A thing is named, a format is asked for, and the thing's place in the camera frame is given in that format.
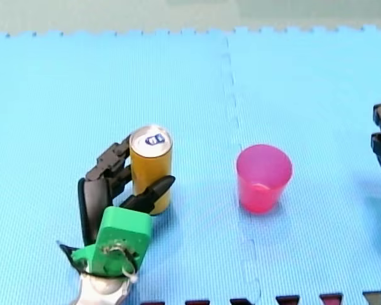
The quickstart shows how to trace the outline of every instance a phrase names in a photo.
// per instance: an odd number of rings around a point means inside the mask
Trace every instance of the gray wall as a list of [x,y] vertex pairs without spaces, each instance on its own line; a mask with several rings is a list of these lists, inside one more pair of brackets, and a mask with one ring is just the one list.
[[0,0],[0,32],[381,27],[381,0]]

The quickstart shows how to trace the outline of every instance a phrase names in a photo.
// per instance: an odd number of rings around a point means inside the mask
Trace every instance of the plastic cup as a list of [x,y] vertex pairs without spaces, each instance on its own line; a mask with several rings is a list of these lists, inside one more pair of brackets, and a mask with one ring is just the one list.
[[266,213],[276,205],[292,177],[289,157],[274,146],[259,144],[237,157],[240,204],[251,213]]

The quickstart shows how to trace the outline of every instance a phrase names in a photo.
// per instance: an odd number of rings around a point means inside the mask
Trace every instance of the can lid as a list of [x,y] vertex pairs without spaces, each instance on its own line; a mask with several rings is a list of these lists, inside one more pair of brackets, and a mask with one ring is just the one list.
[[172,139],[163,127],[148,125],[131,134],[130,146],[143,157],[156,158],[166,154],[171,149]]

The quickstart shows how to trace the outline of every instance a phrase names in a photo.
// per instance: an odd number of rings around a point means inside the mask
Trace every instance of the blue foam mat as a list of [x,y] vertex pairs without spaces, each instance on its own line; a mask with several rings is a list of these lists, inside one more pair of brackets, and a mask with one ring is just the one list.
[[[381,290],[379,102],[372,27],[0,34],[0,303],[74,298],[56,240],[82,245],[77,180],[110,143],[159,123],[175,141],[173,204],[127,304],[330,292],[366,304],[364,290]],[[252,217],[234,160],[257,142],[285,150],[294,177],[275,211]]]

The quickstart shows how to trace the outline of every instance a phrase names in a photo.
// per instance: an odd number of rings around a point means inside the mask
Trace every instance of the yellow can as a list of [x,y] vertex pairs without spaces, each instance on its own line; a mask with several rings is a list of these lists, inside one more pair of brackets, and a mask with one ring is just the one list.
[[[171,175],[172,138],[169,132],[158,125],[141,127],[130,136],[131,176],[134,195],[158,179]],[[165,211],[171,201],[168,190],[155,202],[151,215]]]

